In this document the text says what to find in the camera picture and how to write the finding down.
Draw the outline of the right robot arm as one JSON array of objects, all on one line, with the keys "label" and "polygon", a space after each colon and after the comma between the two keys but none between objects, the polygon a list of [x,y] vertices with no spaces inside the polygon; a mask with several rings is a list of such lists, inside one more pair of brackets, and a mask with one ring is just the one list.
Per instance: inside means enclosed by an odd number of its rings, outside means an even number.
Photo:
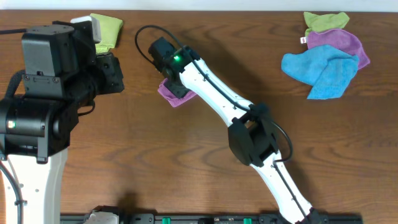
[{"label": "right robot arm", "polygon": [[261,176],[285,222],[322,222],[285,167],[291,157],[284,159],[277,143],[277,133],[283,129],[270,118],[266,105],[255,105],[239,96],[187,45],[176,49],[161,37],[148,52],[155,68],[167,78],[167,88],[174,96],[181,99],[189,92],[196,93],[220,116],[228,128],[232,153]]}]

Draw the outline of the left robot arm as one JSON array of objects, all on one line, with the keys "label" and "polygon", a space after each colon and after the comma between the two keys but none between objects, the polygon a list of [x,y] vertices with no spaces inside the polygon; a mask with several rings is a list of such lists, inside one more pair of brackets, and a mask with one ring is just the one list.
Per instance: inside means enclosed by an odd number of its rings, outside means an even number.
[{"label": "left robot arm", "polygon": [[1,100],[1,170],[7,179],[7,223],[60,223],[60,191],[70,135],[95,97],[124,90],[123,73],[112,53],[55,76],[21,72],[25,94],[11,81]]}]

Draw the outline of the folded green cloth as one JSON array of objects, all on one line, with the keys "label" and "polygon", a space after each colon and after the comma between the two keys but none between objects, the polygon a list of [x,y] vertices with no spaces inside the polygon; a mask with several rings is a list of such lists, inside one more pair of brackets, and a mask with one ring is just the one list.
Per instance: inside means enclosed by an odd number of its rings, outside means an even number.
[{"label": "folded green cloth", "polygon": [[90,16],[99,21],[101,31],[101,42],[96,44],[96,53],[104,54],[116,47],[119,31],[123,26],[123,21],[115,17],[104,16],[91,13]]}]

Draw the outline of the blue cloth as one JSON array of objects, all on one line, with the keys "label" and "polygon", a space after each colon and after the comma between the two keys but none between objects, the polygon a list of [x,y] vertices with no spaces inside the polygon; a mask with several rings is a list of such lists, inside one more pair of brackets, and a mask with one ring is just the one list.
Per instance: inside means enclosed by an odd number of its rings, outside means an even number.
[{"label": "blue cloth", "polygon": [[281,69],[291,78],[310,85],[309,100],[340,98],[359,69],[359,57],[330,45],[301,54],[285,54]]}]

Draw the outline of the crumpled green cloth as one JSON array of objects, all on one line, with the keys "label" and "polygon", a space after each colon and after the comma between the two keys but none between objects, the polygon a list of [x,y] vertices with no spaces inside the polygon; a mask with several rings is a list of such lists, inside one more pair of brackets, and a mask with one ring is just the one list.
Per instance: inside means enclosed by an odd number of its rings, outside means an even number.
[{"label": "crumpled green cloth", "polygon": [[305,36],[308,36],[311,32],[324,32],[329,29],[342,29],[349,22],[349,16],[345,12],[324,15],[304,12],[303,16],[305,23],[308,26],[305,31]]}]

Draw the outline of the purple cloth with tag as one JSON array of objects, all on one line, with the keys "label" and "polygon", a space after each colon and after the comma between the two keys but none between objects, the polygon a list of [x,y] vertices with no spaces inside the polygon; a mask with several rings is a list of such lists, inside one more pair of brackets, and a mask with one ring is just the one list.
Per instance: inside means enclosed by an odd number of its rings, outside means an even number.
[{"label": "purple cloth with tag", "polygon": [[300,38],[301,44],[307,44],[308,49],[320,45],[330,45],[350,55],[359,57],[358,68],[362,69],[370,64],[370,59],[365,53],[361,41],[343,29],[330,29],[324,32],[311,31],[309,35]]}]

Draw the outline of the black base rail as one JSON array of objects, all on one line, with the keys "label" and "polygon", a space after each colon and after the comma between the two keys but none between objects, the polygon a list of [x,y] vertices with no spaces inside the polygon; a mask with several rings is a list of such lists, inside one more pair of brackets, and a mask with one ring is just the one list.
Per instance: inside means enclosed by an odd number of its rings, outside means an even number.
[{"label": "black base rail", "polygon": [[260,215],[156,215],[127,213],[118,207],[98,206],[86,215],[61,215],[61,223],[126,223],[126,224],[283,224],[277,213]]}]

